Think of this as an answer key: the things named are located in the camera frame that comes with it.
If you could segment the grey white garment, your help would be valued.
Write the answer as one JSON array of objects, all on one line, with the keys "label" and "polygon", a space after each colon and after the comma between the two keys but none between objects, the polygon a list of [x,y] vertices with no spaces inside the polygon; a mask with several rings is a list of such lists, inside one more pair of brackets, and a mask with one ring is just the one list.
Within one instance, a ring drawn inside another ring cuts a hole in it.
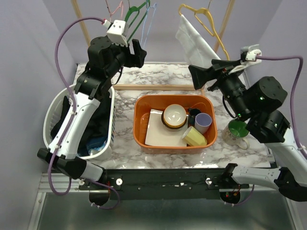
[{"label": "grey white garment", "polygon": [[180,42],[189,65],[207,69],[212,65],[212,59],[220,59],[183,14],[180,16],[176,39]]}]

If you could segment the green hanger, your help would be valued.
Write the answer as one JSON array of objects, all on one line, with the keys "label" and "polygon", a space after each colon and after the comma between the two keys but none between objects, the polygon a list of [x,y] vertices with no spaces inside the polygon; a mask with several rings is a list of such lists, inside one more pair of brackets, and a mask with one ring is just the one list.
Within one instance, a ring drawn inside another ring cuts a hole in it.
[{"label": "green hanger", "polygon": [[[151,1],[150,0],[145,0],[141,5],[139,6],[130,6],[128,8],[128,11],[125,15],[125,19],[124,21],[129,23],[129,29],[134,26],[134,29],[132,30],[132,32],[130,33],[127,41],[129,42],[134,34],[137,32],[137,30],[139,29],[141,23],[144,21],[145,16],[147,15],[147,9],[151,6]],[[144,14],[141,17],[140,16],[140,12],[142,11],[142,9],[144,9]]]}]

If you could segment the pink wire hanger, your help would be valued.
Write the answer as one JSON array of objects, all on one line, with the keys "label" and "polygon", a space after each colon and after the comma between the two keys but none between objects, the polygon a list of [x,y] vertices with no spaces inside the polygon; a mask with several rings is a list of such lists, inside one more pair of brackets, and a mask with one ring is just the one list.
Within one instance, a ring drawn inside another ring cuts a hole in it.
[{"label": "pink wire hanger", "polygon": [[124,2],[122,0],[119,2],[118,6],[114,10],[111,10],[108,0],[105,0],[105,4],[106,4],[106,8],[107,8],[107,11],[108,11],[108,14],[109,14],[109,21],[110,22],[112,22],[112,17],[117,12],[120,12],[119,19],[120,20],[123,19]]}]

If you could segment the light blue hanger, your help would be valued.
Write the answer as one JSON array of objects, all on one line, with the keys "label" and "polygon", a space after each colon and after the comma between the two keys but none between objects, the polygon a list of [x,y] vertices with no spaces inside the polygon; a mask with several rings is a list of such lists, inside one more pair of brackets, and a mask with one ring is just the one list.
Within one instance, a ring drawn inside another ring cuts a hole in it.
[{"label": "light blue hanger", "polygon": [[[146,46],[146,42],[147,42],[151,27],[152,27],[152,23],[153,23],[153,19],[154,19],[154,16],[155,16],[156,9],[157,9],[157,2],[154,3],[152,6],[148,5],[146,7],[145,18],[143,20],[142,33],[141,33],[141,47],[143,49],[145,49],[145,46]],[[148,24],[147,32],[145,32],[147,21],[149,19],[150,10],[152,10],[153,12],[152,12],[152,15],[151,15],[151,18],[150,18],[150,22]]]}]

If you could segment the yellow hanger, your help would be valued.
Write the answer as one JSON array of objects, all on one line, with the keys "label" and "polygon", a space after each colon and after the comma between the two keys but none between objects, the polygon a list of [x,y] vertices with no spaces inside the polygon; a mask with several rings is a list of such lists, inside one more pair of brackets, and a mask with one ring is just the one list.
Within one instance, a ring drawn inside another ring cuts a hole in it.
[{"label": "yellow hanger", "polygon": [[[222,42],[220,36],[218,35],[218,33],[217,33],[216,29],[215,29],[214,20],[213,20],[213,17],[212,17],[212,15],[211,15],[209,9],[207,9],[207,8],[195,9],[195,8],[193,8],[193,7],[191,7],[191,6],[188,6],[188,5],[184,4],[184,3],[182,3],[182,4],[180,4],[180,6],[179,6],[179,8],[178,8],[178,13],[179,13],[180,16],[183,15],[183,14],[181,13],[181,9],[182,9],[182,8],[188,9],[189,11],[193,12],[194,17],[196,18],[196,20],[202,25],[202,27],[203,27],[212,37],[215,37],[215,38],[216,38],[217,43],[218,43],[218,44],[220,45],[220,47],[222,48],[222,50],[223,50],[223,52],[224,52],[224,54],[225,54],[227,60],[230,60],[229,54],[228,54],[228,52],[227,52],[227,50],[226,50],[226,48],[225,48],[225,46],[224,46],[224,44],[223,44],[223,42]],[[204,16],[207,18],[207,20],[208,20],[208,22],[209,22],[209,24],[210,24],[211,29],[209,29],[209,28],[203,23],[203,21],[198,17],[198,14],[202,14],[202,15],[204,15]]]}]

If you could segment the black garment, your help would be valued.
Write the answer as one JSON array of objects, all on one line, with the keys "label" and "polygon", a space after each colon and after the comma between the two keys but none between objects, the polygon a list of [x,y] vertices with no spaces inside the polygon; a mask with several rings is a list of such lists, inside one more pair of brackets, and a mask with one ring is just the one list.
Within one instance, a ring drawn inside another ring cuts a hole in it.
[{"label": "black garment", "polygon": [[85,144],[92,138],[108,136],[110,109],[111,98],[110,93],[107,93],[104,100],[100,103],[99,107],[90,118],[79,145]]}]

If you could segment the dark blue denim skirt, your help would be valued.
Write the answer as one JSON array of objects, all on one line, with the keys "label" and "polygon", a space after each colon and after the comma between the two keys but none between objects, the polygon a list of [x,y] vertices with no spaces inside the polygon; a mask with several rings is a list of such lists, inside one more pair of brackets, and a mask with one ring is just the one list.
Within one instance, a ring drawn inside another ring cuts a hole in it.
[{"label": "dark blue denim skirt", "polygon": [[90,156],[101,151],[107,143],[107,136],[89,139],[85,144],[80,144],[78,148],[79,156]]}]

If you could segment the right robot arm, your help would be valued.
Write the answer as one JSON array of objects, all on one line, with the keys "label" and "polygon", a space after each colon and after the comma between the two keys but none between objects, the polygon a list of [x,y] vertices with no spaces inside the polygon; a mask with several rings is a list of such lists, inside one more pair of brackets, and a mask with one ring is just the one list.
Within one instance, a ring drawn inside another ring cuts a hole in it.
[{"label": "right robot arm", "polygon": [[287,97],[276,78],[262,77],[247,88],[239,76],[249,66],[248,60],[213,59],[205,69],[189,66],[194,88],[209,81],[209,91],[220,90],[235,112],[235,119],[245,123],[249,133],[277,155],[284,167],[274,169],[248,168],[236,163],[226,166],[213,184],[222,189],[243,184],[260,185],[279,191],[284,197],[305,202],[307,199],[307,155],[295,135],[295,125],[279,111]]}]

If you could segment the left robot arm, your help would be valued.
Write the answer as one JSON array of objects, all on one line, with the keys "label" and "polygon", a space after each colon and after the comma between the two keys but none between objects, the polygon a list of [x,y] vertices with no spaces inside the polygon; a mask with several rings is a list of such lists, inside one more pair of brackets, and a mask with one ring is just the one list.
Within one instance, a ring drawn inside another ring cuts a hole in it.
[{"label": "left robot arm", "polygon": [[88,48],[88,62],[73,89],[69,111],[51,144],[40,148],[37,156],[72,179],[88,179],[95,189],[106,185],[104,169],[77,156],[81,137],[90,118],[106,92],[111,88],[111,79],[123,67],[141,68],[147,52],[137,39],[132,39],[133,53],[129,46],[115,44],[107,36],[94,38]]}]

